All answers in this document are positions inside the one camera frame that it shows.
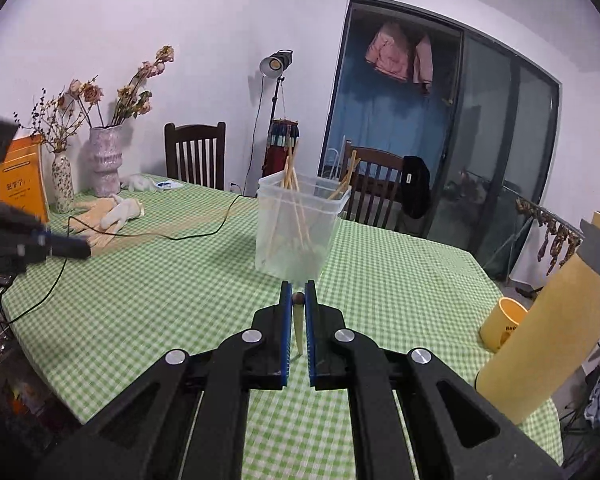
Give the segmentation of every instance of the black bag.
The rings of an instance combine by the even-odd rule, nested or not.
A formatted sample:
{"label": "black bag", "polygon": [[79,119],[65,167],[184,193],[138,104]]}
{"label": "black bag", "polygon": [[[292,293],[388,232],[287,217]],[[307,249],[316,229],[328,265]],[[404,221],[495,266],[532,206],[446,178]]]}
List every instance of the black bag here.
{"label": "black bag", "polygon": [[400,180],[402,210],[411,218],[421,218],[431,206],[429,170],[419,156],[405,156]]}

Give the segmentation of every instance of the pink textured vase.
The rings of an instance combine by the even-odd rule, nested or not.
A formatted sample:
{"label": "pink textured vase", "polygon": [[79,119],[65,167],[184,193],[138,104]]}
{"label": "pink textured vase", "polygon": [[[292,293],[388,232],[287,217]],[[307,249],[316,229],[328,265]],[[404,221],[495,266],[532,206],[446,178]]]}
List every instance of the pink textured vase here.
{"label": "pink textured vase", "polygon": [[120,192],[118,168],[122,165],[122,151],[118,147],[119,129],[120,126],[98,126],[89,131],[95,196],[109,196]]}

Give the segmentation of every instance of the yellow mug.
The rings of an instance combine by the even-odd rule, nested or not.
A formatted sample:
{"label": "yellow mug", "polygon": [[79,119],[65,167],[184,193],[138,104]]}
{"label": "yellow mug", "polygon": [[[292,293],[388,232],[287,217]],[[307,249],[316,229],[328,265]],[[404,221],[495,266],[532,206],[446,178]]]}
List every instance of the yellow mug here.
{"label": "yellow mug", "polygon": [[516,300],[500,298],[496,306],[480,327],[480,338],[485,346],[494,352],[513,334],[525,318],[527,310]]}

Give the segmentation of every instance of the orange book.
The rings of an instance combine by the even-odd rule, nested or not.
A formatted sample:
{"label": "orange book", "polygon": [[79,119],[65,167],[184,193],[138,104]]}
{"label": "orange book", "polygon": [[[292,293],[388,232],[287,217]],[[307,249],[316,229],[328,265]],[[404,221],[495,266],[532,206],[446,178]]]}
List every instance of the orange book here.
{"label": "orange book", "polygon": [[14,139],[0,164],[0,201],[49,221],[40,164],[40,136]]}

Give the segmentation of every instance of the pink clothing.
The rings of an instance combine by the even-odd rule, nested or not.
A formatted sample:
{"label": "pink clothing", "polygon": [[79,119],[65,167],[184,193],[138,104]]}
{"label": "pink clothing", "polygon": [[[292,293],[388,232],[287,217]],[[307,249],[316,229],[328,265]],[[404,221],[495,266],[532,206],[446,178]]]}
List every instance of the pink clothing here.
{"label": "pink clothing", "polygon": [[422,83],[425,93],[429,93],[433,81],[433,59],[431,57],[431,42],[425,34],[416,46],[413,57],[413,82]]}
{"label": "pink clothing", "polygon": [[378,72],[407,81],[409,43],[397,23],[385,23],[366,51],[365,59]]}

